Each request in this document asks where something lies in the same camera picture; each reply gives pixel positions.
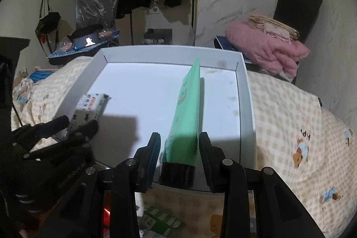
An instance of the bed sheet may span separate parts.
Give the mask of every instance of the bed sheet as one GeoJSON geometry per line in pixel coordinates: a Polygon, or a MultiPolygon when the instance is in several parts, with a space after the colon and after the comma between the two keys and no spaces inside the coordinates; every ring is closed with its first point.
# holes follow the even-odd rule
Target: bed sheet
{"type": "MultiPolygon", "coordinates": [[[[78,57],[43,80],[24,106],[23,123],[50,121],[90,60],[78,57]]],[[[256,168],[274,168],[324,235],[338,237],[357,209],[353,129],[321,108],[316,96],[268,75],[248,72],[248,76],[256,122],[256,168]]],[[[12,115],[15,129],[19,125],[12,115]]],[[[44,139],[35,149],[52,143],[55,141],[44,139]]],[[[181,219],[185,226],[180,237],[212,237],[210,218],[223,210],[222,197],[188,191],[153,188],[142,199],[181,219]]]]}

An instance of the green tube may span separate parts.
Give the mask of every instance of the green tube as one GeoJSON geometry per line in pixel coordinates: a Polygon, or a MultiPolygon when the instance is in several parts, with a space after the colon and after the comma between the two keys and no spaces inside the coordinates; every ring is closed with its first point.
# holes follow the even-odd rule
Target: green tube
{"type": "Polygon", "coordinates": [[[199,59],[183,79],[171,130],[162,154],[159,183],[192,188],[199,124],[199,59]]]}

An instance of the pink blanket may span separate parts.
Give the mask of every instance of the pink blanket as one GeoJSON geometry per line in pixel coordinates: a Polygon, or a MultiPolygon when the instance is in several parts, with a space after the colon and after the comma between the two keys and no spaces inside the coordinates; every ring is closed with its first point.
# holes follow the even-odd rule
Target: pink blanket
{"type": "Polygon", "coordinates": [[[274,74],[283,71],[290,78],[296,76],[296,62],[307,57],[310,52],[299,41],[289,44],[259,29],[251,28],[247,23],[231,23],[226,29],[226,37],[252,63],[274,74]]]}

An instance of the silver bolt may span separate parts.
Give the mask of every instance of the silver bolt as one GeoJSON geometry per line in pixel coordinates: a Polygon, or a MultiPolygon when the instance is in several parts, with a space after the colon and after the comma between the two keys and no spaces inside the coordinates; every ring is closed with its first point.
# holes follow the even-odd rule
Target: silver bolt
{"type": "Polygon", "coordinates": [[[94,167],[89,167],[86,169],[86,174],[94,174],[95,173],[95,168],[94,167]]]}
{"type": "Polygon", "coordinates": [[[264,168],[263,171],[264,171],[265,174],[268,174],[269,176],[271,176],[274,173],[274,170],[272,168],[269,168],[269,167],[264,168]]]}
{"type": "Polygon", "coordinates": [[[225,166],[231,166],[233,164],[233,161],[230,159],[230,158],[225,158],[222,163],[225,165],[225,166]]]}
{"type": "Polygon", "coordinates": [[[128,166],[133,166],[136,164],[136,159],[134,158],[128,158],[125,163],[128,165],[128,166]]]}

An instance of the black handbag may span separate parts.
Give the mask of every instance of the black handbag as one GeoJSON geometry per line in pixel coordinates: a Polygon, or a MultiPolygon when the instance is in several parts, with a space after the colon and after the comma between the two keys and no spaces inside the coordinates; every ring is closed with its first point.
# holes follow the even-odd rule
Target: black handbag
{"type": "Polygon", "coordinates": [[[58,12],[51,11],[49,0],[46,0],[48,14],[47,14],[47,16],[44,16],[43,18],[41,18],[44,1],[45,0],[41,1],[40,20],[39,20],[39,23],[37,24],[37,27],[35,29],[35,33],[36,33],[36,36],[40,42],[42,50],[45,52],[45,49],[43,48],[42,41],[41,41],[41,39],[44,37],[47,41],[48,49],[49,49],[50,53],[52,54],[53,52],[52,52],[52,49],[51,49],[51,46],[50,46],[50,43],[48,40],[48,34],[50,32],[53,32],[54,30],[56,30],[56,40],[55,40],[55,50],[56,50],[57,46],[58,46],[58,22],[60,21],[61,16],[58,12]]]}

